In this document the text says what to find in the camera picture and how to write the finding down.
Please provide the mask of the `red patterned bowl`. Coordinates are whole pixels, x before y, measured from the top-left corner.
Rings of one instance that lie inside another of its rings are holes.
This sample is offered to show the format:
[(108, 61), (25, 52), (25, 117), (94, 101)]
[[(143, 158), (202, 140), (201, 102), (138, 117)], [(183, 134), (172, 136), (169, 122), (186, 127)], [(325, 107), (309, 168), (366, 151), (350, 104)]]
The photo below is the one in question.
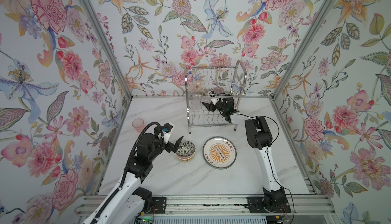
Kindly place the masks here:
[(183, 140), (178, 148), (178, 151), (176, 152), (176, 155), (181, 157), (194, 156), (195, 151), (196, 147), (193, 142)]

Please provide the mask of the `orange white bowl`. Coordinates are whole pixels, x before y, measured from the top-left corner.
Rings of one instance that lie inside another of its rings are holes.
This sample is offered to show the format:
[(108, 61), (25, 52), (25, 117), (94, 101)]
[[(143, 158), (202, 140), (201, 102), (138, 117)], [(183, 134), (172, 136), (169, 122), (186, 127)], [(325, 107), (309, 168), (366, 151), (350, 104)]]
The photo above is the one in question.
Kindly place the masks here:
[(176, 155), (176, 157), (181, 162), (189, 162), (194, 158), (194, 156), (181, 157), (181, 156), (177, 156), (177, 155)]

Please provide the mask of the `pink tinted glass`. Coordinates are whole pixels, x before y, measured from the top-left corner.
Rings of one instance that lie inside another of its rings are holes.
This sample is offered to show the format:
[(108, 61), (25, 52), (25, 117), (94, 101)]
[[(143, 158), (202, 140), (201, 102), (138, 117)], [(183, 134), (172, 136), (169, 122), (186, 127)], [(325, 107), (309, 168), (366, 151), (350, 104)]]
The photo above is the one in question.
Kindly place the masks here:
[(141, 133), (146, 125), (143, 119), (137, 118), (132, 122), (132, 126), (138, 133)]

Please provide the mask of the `patterned plate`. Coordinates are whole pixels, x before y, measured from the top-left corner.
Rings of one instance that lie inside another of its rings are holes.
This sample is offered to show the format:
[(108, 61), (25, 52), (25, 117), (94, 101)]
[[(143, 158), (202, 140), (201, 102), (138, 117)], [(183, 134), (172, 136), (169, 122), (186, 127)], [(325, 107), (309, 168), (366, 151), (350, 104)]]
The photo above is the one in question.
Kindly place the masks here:
[(237, 150), (234, 144), (224, 137), (212, 137), (203, 145), (203, 157), (214, 169), (230, 168), (236, 161)]

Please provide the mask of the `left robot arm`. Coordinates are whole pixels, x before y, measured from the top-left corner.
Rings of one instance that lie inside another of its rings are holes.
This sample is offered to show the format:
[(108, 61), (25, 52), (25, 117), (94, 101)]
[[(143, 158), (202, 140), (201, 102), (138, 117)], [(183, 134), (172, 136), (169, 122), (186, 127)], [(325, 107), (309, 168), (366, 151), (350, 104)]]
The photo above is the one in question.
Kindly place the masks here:
[(153, 168), (153, 161), (163, 151), (176, 153), (183, 137), (175, 143), (170, 133), (140, 134), (137, 138), (119, 181), (84, 224), (129, 224), (147, 212), (152, 204), (152, 192), (141, 184)]

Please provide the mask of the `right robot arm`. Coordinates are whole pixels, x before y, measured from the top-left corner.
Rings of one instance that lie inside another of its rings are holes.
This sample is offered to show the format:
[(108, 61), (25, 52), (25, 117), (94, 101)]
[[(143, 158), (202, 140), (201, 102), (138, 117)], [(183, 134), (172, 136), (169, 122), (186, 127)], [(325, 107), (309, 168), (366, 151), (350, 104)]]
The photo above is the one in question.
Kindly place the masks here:
[(248, 145), (254, 149), (263, 177), (263, 199), (261, 206), (266, 212), (275, 213), (289, 202), (285, 188), (279, 181), (272, 158), (271, 147), (275, 142), (267, 120), (267, 116), (250, 117), (239, 112), (234, 105), (234, 98), (214, 98), (210, 102), (202, 102), (209, 112), (218, 111), (230, 124), (243, 126)]

